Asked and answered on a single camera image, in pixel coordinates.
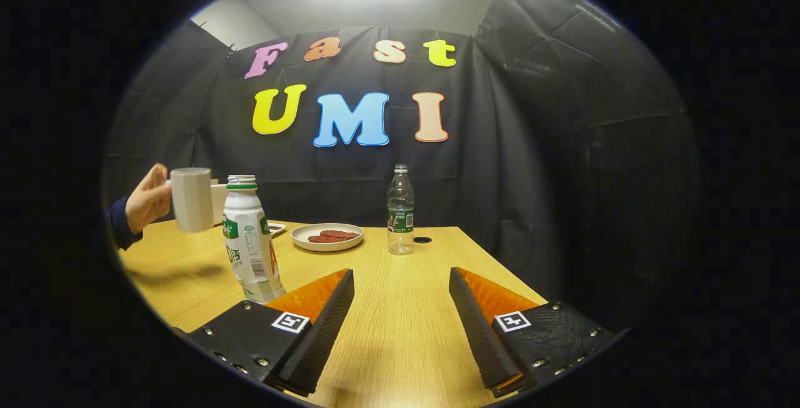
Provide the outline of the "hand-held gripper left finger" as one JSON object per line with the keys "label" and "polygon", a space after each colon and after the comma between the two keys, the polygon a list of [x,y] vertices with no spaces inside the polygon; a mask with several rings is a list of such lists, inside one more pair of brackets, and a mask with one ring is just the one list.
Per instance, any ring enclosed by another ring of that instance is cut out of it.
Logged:
{"label": "hand-held gripper left finger", "polygon": [[267,304],[242,300],[186,337],[249,379],[316,391],[355,295],[354,271],[318,278]]}

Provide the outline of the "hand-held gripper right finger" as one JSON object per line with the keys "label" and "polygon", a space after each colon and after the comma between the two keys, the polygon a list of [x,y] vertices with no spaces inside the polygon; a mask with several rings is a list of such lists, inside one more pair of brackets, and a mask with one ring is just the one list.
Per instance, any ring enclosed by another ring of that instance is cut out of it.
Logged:
{"label": "hand-held gripper right finger", "polygon": [[565,302],[537,303],[454,267],[449,294],[492,396],[538,391],[603,353],[617,334]]}

